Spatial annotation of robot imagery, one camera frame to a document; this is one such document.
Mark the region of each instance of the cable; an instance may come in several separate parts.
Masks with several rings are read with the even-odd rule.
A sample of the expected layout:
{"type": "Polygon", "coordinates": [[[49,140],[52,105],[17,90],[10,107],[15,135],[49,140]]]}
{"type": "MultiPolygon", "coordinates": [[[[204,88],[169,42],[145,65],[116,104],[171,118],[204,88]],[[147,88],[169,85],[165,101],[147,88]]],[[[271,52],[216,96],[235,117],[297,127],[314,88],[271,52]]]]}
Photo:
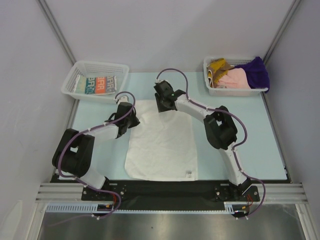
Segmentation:
{"type": "MultiPolygon", "coordinates": [[[[62,159],[63,159],[63,157],[64,157],[67,149],[70,147],[70,145],[72,144],[72,142],[73,142],[77,137],[79,137],[81,134],[88,133],[89,131],[93,131],[93,130],[96,130],[96,129],[99,129],[99,128],[104,128],[105,126],[108,126],[108,125],[110,125],[110,124],[114,124],[114,123],[116,123],[116,122],[118,122],[118,121],[121,121],[122,119],[124,119],[126,116],[128,116],[128,115],[134,110],[135,105],[136,105],[136,98],[135,98],[135,96],[134,96],[131,92],[129,92],[129,91],[122,91],[122,92],[119,92],[117,95],[115,95],[115,99],[117,99],[117,97],[118,97],[120,94],[129,94],[129,95],[132,96],[133,103],[132,103],[132,107],[130,108],[130,110],[129,110],[125,115],[123,115],[122,117],[119,117],[119,118],[116,119],[116,120],[113,120],[113,121],[111,121],[111,122],[108,122],[107,124],[101,124],[101,125],[94,126],[94,127],[92,127],[92,128],[86,129],[86,130],[81,131],[81,132],[77,133],[76,135],[74,135],[74,136],[67,142],[67,144],[66,144],[65,147],[63,148],[63,150],[62,150],[62,152],[61,152],[61,155],[60,155],[60,157],[59,157],[58,167],[57,167],[57,168],[58,168],[58,172],[59,172],[59,175],[60,175],[60,176],[62,176],[62,177],[64,177],[64,178],[75,178],[74,175],[72,175],[72,176],[67,176],[67,175],[64,175],[64,174],[62,173],[61,163],[62,163],[62,159]]],[[[120,195],[119,195],[118,193],[116,193],[115,191],[97,189],[97,188],[95,188],[95,187],[93,187],[93,186],[87,185],[85,182],[83,182],[81,179],[79,179],[79,178],[77,178],[77,177],[75,178],[75,180],[77,180],[79,183],[85,185],[87,188],[90,188],[90,189],[92,189],[92,190],[94,190],[94,191],[97,191],[97,192],[112,194],[112,195],[114,195],[114,196],[117,196],[117,198],[119,199],[119,202],[118,202],[117,206],[116,206],[116,207],[113,206],[113,210],[111,210],[110,212],[108,212],[108,213],[107,213],[106,215],[104,215],[104,216],[98,216],[98,217],[97,217],[97,220],[99,220],[99,219],[104,219],[104,218],[110,216],[113,212],[115,212],[116,210],[118,210],[118,208],[120,207],[120,205],[121,205],[121,197],[120,197],[120,195]]],[[[71,220],[74,220],[74,219],[77,219],[77,218],[91,217],[91,216],[92,216],[91,214],[78,215],[78,216],[74,216],[74,217],[68,218],[68,219],[66,219],[66,220],[62,220],[62,221],[56,222],[56,223],[54,223],[54,224],[50,224],[50,225],[48,225],[48,226],[49,226],[49,227],[54,227],[54,226],[57,226],[57,225],[59,225],[59,224],[66,223],[66,222],[68,222],[68,221],[71,221],[71,220]]]]}
{"type": "Polygon", "coordinates": [[[246,196],[246,199],[248,200],[248,207],[251,207],[254,204],[254,200],[252,199],[252,197],[250,196],[250,194],[248,194],[246,196]]]}
{"type": "Polygon", "coordinates": [[[221,110],[221,109],[216,109],[216,108],[207,108],[206,106],[203,106],[203,105],[201,105],[200,103],[197,103],[197,102],[193,101],[192,99],[190,99],[190,98],[189,98],[189,94],[188,94],[188,90],[189,90],[188,78],[187,78],[187,76],[185,75],[185,73],[182,72],[182,71],[180,71],[179,69],[176,69],[176,68],[166,68],[166,69],[163,69],[163,70],[162,70],[161,72],[159,72],[159,74],[156,76],[156,79],[158,80],[159,77],[160,77],[160,75],[161,75],[163,72],[165,72],[165,71],[176,71],[176,72],[178,72],[178,73],[181,73],[181,74],[184,76],[185,83],[186,83],[186,86],[185,86],[185,95],[186,95],[186,98],[188,99],[188,101],[189,101],[190,103],[192,103],[193,105],[196,105],[196,106],[198,106],[198,107],[200,107],[200,108],[202,108],[202,109],[205,109],[205,110],[209,110],[209,111],[214,111],[214,112],[219,112],[219,113],[223,113],[223,114],[230,115],[231,117],[233,117],[234,119],[236,119],[236,120],[239,122],[239,124],[242,126],[243,131],[244,131],[244,139],[243,139],[241,142],[235,144],[235,145],[233,146],[233,148],[232,148],[232,152],[233,152],[233,156],[234,156],[236,165],[237,165],[239,171],[242,173],[242,175],[244,175],[245,177],[247,177],[247,178],[249,178],[249,179],[252,179],[252,180],[255,180],[255,181],[259,182],[259,183],[262,185],[262,187],[263,187],[263,196],[262,196],[261,202],[260,202],[260,204],[258,205],[258,207],[257,207],[253,212],[251,212],[251,213],[248,214],[248,216],[251,216],[251,215],[252,215],[253,213],[255,213],[258,209],[260,209],[261,206],[262,206],[262,204],[264,203],[264,201],[265,201],[265,199],[266,199],[266,186],[265,186],[265,184],[264,184],[264,182],[263,182],[262,180],[260,180],[260,179],[258,179],[258,178],[256,178],[256,177],[253,177],[253,176],[249,176],[248,174],[246,174],[246,173],[244,172],[244,170],[243,170],[243,169],[241,168],[241,166],[240,166],[240,163],[239,163],[237,154],[236,154],[236,152],[235,152],[236,147],[244,144],[244,143],[247,141],[248,131],[247,131],[247,128],[246,128],[245,124],[244,124],[236,115],[232,114],[231,112],[228,112],[228,111],[225,111],[225,110],[221,110]]]}

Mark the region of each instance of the plastic basket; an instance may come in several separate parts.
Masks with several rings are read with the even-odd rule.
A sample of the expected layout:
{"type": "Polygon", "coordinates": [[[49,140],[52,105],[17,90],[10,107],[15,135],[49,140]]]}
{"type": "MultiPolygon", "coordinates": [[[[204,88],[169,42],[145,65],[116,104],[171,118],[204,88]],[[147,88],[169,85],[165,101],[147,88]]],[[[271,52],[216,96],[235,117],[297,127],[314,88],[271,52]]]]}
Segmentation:
{"type": "Polygon", "coordinates": [[[237,96],[237,97],[250,97],[265,92],[268,88],[256,88],[256,89],[240,89],[240,88],[213,88],[209,86],[207,67],[214,60],[224,58],[230,65],[236,66],[240,64],[247,64],[254,58],[227,58],[223,56],[208,56],[203,61],[203,73],[204,82],[209,90],[211,96],[237,96]]]}
{"type": "Polygon", "coordinates": [[[116,104],[115,96],[117,93],[122,92],[125,89],[128,72],[129,67],[127,65],[98,61],[77,61],[66,76],[61,92],[79,100],[116,104]],[[108,95],[74,93],[73,89],[78,75],[82,75],[87,78],[116,76],[116,92],[108,95]]]}

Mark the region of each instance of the light blue mat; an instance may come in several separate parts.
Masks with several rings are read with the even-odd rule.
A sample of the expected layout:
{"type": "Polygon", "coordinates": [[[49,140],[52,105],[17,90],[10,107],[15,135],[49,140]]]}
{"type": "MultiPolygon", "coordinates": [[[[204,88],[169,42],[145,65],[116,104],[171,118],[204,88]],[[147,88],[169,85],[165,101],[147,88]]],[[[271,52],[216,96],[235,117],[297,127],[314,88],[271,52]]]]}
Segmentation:
{"type": "MultiPolygon", "coordinates": [[[[158,73],[129,73],[126,90],[137,100],[155,99],[154,84],[158,73]]],[[[263,180],[286,180],[287,176],[279,154],[261,95],[254,97],[213,97],[204,83],[202,72],[187,72],[191,98],[212,107],[224,105],[238,116],[247,127],[247,142],[238,148],[245,172],[263,180]]],[[[177,72],[161,75],[174,90],[186,89],[186,82],[177,72]]],[[[117,111],[116,105],[80,101],[73,128],[84,130],[100,125],[117,111]]],[[[242,127],[234,120],[238,129],[238,142],[244,138],[242,127]]],[[[198,154],[199,180],[226,180],[226,169],[218,150],[207,141],[203,123],[193,119],[194,139],[198,154]]],[[[122,137],[107,141],[94,149],[92,161],[97,170],[112,180],[130,180],[125,171],[130,130],[122,137]]]]}

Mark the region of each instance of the pink cloth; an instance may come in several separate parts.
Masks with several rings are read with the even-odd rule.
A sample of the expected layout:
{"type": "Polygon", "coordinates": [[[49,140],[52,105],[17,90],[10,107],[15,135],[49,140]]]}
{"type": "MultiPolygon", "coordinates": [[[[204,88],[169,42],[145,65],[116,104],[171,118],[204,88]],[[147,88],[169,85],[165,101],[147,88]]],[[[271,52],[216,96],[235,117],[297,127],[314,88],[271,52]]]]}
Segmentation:
{"type": "Polygon", "coordinates": [[[234,68],[229,70],[226,75],[219,79],[217,88],[227,89],[251,89],[245,70],[242,68],[234,68]]]}

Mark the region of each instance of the yellow cloth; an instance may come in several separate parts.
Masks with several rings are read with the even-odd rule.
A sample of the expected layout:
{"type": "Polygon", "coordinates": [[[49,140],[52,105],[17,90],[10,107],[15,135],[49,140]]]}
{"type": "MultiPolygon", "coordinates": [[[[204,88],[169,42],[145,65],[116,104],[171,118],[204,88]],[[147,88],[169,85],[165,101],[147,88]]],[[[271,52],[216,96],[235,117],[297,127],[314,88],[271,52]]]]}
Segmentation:
{"type": "Polygon", "coordinates": [[[219,58],[210,63],[207,68],[209,85],[211,88],[215,88],[218,84],[219,79],[228,73],[228,70],[233,69],[224,58],[219,58]]]}

